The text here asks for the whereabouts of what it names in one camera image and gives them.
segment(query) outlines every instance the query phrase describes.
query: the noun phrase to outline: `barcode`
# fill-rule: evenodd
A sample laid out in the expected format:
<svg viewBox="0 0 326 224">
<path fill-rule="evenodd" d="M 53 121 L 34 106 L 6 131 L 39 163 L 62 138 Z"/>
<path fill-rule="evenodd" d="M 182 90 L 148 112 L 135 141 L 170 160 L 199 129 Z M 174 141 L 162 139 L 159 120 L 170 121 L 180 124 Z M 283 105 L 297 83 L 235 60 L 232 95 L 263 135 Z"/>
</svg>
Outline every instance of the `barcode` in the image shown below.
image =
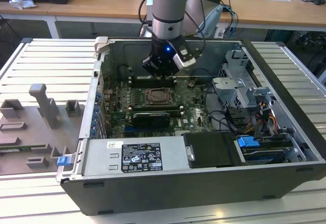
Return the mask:
<svg viewBox="0 0 326 224">
<path fill-rule="evenodd" d="M 152 166 L 161 166 L 162 163 L 152 163 Z"/>
</svg>

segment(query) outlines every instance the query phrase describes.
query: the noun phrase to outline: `blue latch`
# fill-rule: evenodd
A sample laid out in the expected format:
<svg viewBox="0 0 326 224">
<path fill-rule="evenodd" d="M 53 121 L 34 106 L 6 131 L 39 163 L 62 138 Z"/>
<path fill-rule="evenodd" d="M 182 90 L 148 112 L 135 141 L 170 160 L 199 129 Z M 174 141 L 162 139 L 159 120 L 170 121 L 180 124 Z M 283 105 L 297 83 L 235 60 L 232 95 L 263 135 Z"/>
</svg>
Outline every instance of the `blue latch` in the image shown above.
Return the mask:
<svg viewBox="0 0 326 224">
<path fill-rule="evenodd" d="M 253 136 L 242 136 L 238 140 L 240 147 L 259 147 L 259 142 L 254 140 Z"/>
<path fill-rule="evenodd" d="M 60 156 L 57 161 L 57 166 L 70 166 L 71 156 Z"/>
</svg>

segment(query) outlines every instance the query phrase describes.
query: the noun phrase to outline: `blue plastic clip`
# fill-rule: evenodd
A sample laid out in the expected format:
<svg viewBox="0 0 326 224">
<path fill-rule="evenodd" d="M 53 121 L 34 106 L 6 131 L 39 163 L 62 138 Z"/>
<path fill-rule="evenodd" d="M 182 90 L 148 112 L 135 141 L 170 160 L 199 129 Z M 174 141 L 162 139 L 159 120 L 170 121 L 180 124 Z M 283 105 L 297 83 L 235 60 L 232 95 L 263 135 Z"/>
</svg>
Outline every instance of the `blue plastic clip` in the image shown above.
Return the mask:
<svg viewBox="0 0 326 224">
<path fill-rule="evenodd" d="M 259 147 L 259 142 L 254 140 L 253 136 L 242 136 L 238 140 L 240 147 Z"/>
</svg>

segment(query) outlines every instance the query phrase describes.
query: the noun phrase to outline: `warning symbol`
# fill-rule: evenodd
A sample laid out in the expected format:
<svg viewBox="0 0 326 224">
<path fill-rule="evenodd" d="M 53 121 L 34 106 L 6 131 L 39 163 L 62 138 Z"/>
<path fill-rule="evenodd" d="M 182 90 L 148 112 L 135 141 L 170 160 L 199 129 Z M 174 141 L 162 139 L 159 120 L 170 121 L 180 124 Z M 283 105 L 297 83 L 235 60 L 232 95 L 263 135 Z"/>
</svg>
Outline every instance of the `warning symbol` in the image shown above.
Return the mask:
<svg viewBox="0 0 326 224">
<path fill-rule="evenodd" d="M 130 163 L 130 156 L 123 156 L 123 163 Z"/>
</svg>

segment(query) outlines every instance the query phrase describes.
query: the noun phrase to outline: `robotic arm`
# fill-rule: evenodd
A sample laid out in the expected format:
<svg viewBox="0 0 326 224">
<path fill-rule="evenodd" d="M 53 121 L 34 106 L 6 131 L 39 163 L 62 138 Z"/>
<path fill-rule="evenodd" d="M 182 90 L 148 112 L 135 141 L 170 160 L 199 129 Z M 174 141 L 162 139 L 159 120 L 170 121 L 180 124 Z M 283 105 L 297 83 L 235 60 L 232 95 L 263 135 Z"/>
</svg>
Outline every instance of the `robotic arm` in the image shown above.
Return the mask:
<svg viewBox="0 0 326 224">
<path fill-rule="evenodd" d="M 193 65 L 200 56 L 182 37 L 187 0 L 153 0 L 152 50 L 143 67 L 153 76 L 167 77 Z"/>
</svg>

